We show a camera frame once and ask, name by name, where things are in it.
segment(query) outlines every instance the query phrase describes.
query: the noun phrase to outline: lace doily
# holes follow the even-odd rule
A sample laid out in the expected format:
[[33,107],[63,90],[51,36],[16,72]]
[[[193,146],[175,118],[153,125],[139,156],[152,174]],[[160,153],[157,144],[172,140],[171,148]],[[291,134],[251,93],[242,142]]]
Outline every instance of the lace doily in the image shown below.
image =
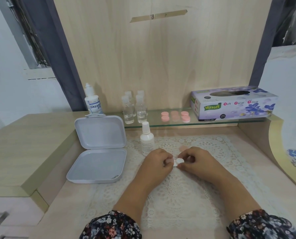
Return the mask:
[[[236,176],[259,205],[268,213],[289,218],[251,166],[234,148],[226,136],[155,138],[156,147],[178,155],[179,147],[196,146],[208,150],[229,172]],[[79,222],[87,223],[110,211],[127,185],[134,178],[144,156],[138,139],[128,140],[127,158],[122,178],[112,184],[93,184],[90,201],[79,208]],[[225,215],[219,192],[210,183],[174,168],[153,190],[144,207],[142,229],[209,229],[222,227]]]

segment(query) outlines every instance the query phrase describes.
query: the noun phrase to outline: green logo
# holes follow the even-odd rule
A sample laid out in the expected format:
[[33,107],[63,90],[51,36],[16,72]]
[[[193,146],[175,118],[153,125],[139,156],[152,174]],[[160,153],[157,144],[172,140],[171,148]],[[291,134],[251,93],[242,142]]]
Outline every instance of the green logo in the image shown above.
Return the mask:
[[204,107],[204,110],[216,110],[221,108],[221,103],[218,103],[218,105],[208,105]]

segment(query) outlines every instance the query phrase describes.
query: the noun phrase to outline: floral sleeve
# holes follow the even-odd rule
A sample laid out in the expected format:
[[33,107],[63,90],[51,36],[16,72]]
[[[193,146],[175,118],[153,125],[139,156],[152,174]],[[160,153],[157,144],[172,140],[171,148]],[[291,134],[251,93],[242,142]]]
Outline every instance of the floral sleeve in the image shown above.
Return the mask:
[[138,224],[126,214],[111,211],[107,215],[92,219],[79,239],[141,239]]
[[227,227],[231,238],[296,239],[296,229],[290,221],[265,210],[255,210],[240,216]]

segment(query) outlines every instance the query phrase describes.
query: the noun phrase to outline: bottle label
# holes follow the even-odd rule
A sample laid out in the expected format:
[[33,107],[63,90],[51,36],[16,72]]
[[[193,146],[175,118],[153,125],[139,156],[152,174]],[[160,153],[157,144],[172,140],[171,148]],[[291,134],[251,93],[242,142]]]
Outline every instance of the bottle label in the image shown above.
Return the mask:
[[89,108],[88,110],[91,114],[94,114],[94,113],[103,114],[103,110],[101,108],[101,104],[99,100],[88,101],[87,108]]
[[141,151],[144,156],[147,156],[151,151],[154,150],[154,143],[141,143]]

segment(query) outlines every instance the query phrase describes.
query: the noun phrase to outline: white bottle cap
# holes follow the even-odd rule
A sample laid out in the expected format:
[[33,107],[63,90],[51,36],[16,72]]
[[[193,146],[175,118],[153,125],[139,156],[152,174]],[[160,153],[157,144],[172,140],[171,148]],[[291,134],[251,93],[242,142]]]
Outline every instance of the white bottle cap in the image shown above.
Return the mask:
[[144,134],[149,134],[150,133],[149,122],[143,122],[143,133]]
[[95,94],[94,88],[89,83],[86,83],[84,90],[86,96],[93,96]]
[[130,90],[125,91],[125,95],[129,96],[129,99],[132,97],[132,95],[131,95],[131,91],[130,91]]
[[129,103],[129,96],[122,96],[122,103],[128,104]]
[[138,95],[145,96],[145,91],[144,91],[144,90],[138,90],[138,91],[137,91],[137,94],[138,94]]
[[143,103],[144,102],[144,97],[142,95],[136,95],[136,101],[138,103]]

